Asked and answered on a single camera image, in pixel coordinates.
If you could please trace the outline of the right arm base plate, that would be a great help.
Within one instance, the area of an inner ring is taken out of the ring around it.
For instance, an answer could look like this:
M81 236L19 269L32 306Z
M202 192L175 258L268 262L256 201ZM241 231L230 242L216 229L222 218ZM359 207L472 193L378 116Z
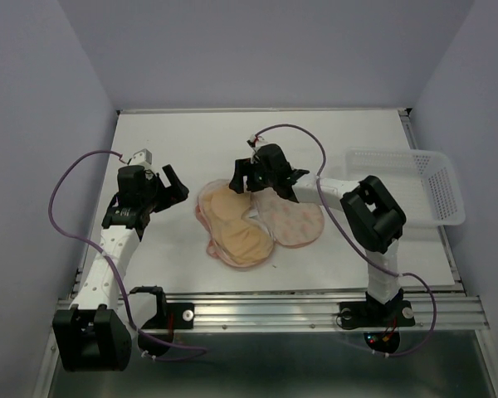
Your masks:
M344 330L366 328L410 328L416 324L411 304L402 301L385 307L366 301L341 302L335 318L336 324Z

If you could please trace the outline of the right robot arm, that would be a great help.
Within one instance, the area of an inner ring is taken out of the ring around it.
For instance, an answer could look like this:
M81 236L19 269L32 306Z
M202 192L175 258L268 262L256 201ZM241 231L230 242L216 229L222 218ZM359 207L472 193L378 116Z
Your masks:
M293 168L275 143L253 139L248 144L252 155L235 161L229 188L238 194L270 188L287 201L343 212L369 265L366 316L385 323L395 314L393 301L401 293L397 251L407 218L383 182L373 175L360 181L322 178Z

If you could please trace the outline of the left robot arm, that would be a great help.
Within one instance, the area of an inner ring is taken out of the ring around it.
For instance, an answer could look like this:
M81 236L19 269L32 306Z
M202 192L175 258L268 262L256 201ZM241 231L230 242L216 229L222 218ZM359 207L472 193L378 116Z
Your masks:
M71 306L52 320L61 362L67 371L123 371L129 364L132 337L117 313L123 278L153 213L188 198L189 190L172 166L163 173L146 163L117 173L118 191L104 217L90 271Z

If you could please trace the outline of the peach floral mesh laundry bag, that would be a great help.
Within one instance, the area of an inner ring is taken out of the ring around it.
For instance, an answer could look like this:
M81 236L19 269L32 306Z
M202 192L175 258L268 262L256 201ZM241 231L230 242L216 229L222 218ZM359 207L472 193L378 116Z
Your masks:
M199 199L203 193L215 187L228 186L226 180L216 180L208 183L199 193L194 214L209 234L207 254L221 260L224 264L234 268L244 269L265 262L273 253L275 246L280 245L290 249L297 249L315 242L322 235L325 228L325 218L322 210L315 204L294 203L280 198L272 189L250 193L251 210L245 215L249 221L256 221L274 240L274 248L270 256L256 265L237 267L222 255L221 250L212 243L207 222L199 210Z

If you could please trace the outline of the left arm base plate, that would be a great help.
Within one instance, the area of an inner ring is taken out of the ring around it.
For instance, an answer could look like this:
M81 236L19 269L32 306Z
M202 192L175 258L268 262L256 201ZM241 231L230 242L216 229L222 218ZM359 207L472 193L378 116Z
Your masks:
M195 305L191 302L168 302L164 309L153 304L139 314L137 325L145 331L192 330L194 315Z

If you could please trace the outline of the aluminium front rail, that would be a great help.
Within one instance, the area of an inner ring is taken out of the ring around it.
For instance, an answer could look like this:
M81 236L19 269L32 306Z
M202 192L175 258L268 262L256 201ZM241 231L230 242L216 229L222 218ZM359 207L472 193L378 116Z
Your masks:
M358 294L170 294L169 303L192 303L190 333L343 332L337 316ZM477 297L437 294L435 331L486 330Z

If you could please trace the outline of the white plastic basket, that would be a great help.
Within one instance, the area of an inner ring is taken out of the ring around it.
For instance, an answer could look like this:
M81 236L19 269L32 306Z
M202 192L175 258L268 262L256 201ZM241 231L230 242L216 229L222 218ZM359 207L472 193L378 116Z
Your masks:
M457 175L443 153L350 148L344 172L350 180L378 177L402 207L409 226L459 226L466 220Z

